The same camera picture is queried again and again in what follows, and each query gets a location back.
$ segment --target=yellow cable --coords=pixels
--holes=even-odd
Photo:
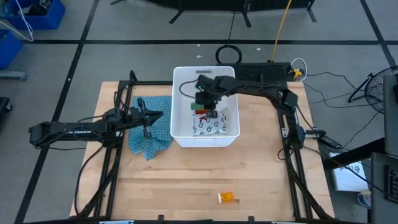
[[[276,46],[278,45],[279,34],[280,34],[280,31],[282,30],[282,26],[284,25],[285,18],[286,18],[286,15],[287,15],[287,11],[289,10],[289,7],[290,7],[290,3],[292,3],[292,0],[289,0],[289,2],[287,3],[284,17],[282,18],[282,22],[280,22],[280,25],[279,25],[278,35],[276,36],[275,45],[274,45],[274,53],[272,53],[272,57],[271,57],[272,61],[274,60],[274,57],[275,57]]]

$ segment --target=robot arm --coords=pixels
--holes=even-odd
[[[201,90],[195,94],[195,103],[204,105],[205,109],[208,110],[215,110],[221,97],[237,93],[267,98],[274,108],[280,110],[286,117],[290,146],[293,149],[303,148],[305,131],[297,122],[295,113],[298,97],[287,88],[266,83],[242,82],[228,76],[218,76],[211,79],[204,75],[198,77],[195,87]]]
[[[148,126],[161,116],[162,111],[151,111],[145,107],[144,100],[137,99],[139,108],[131,107],[126,114],[118,108],[105,112],[102,118],[93,123],[43,122],[29,128],[30,143],[36,148],[56,141],[99,141],[104,147],[113,147],[116,132],[139,126],[144,127],[144,136],[150,138]]]

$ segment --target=green object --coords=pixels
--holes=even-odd
[[[191,103],[191,110],[204,110],[205,105],[200,105],[198,103]]]

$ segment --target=white paper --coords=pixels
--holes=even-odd
[[[338,153],[330,153],[330,156],[337,156]],[[363,177],[366,180],[365,173],[363,171],[362,163],[354,162],[352,164],[347,165],[346,167],[350,168],[352,171],[356,172],[358,175]],[[335,189],[340,191],[349,191],[349,192],[362,192],[365,190],[369,190],[368,183],[361,180],[351,171],[347,170],[345,167],[340,167],[332,170],[333,179],[335,181]]]

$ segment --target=red object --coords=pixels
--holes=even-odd
[[[195,110],[195,114],[206,114],[207,110]]]
[[[205,119],[207,121],[206,116],[202,116],[202,117],[199,118],[199,122],[203,121],[203,119]]]

